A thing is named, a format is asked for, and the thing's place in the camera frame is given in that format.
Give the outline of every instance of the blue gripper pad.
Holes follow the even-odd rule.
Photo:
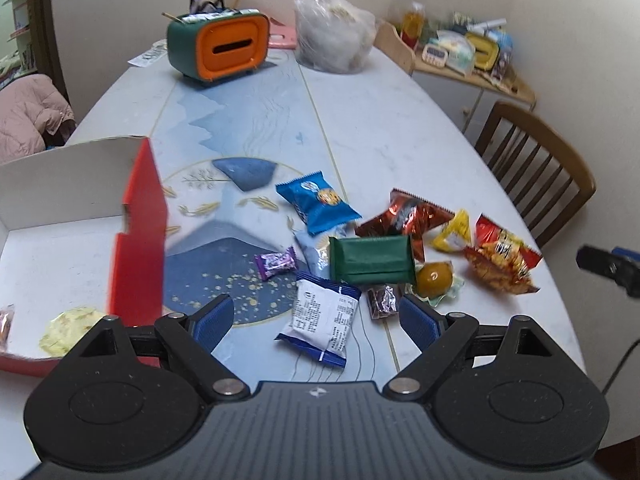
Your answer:
[[[234,301],[228,294],[220,294],[189,316],[187,330],[207,352],[211,353],[233,322]]]
[[[400,300],[400,326],[424,352],[447,329],[447,318],[410,294]]]
[[[629,260],[633,260],[636,263],[640,263],[640,253],[636,253],[635,251],[631,251],[629,249],[625,249],[622,247],[615,247],[611,254],[615,254],[616,256],[622,256],[623,258],[628,258]]]

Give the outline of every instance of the blue snack wrapper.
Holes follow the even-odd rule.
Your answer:
[[[313,360],[344,368],[351,321],[359,305],[360,290],[300,271],[298,298],[291,321],[276,336]]]
[[[347,233],[344,226],[338,226],[325,233],[311,236],[303,230],[293,230],[296,242],[305,255],[309,271],[319,278],[329,279],[329,236],[344,238]]]
[[[321,171],[278,184],[276,191],[296,208],[311,236],[362,218],[327,184]]]

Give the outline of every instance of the white plastic bag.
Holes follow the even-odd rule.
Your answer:
[[[346,0],[294,0],[299,63],[324,72],[362,69],[376,37],[376,19]]]

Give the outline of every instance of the cabinet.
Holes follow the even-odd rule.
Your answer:
[[[511,91],[503,92],[482,77],[465,78],[449,68],[436,68],[415,60],[413,79],[464,134],[475,144],[496,101],[507,101],[533,110],[536,95],[520,78],[511,74]]]

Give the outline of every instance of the metal screw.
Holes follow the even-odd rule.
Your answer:
[[[244,390],[244,383],[239,379],[220,379],[213,383],[213,389],[220,395],[237,395]]]
[[[420,389],[420,383],[411,377],[396,377],[389,382],[389,388],[396,394],[414,394]]]

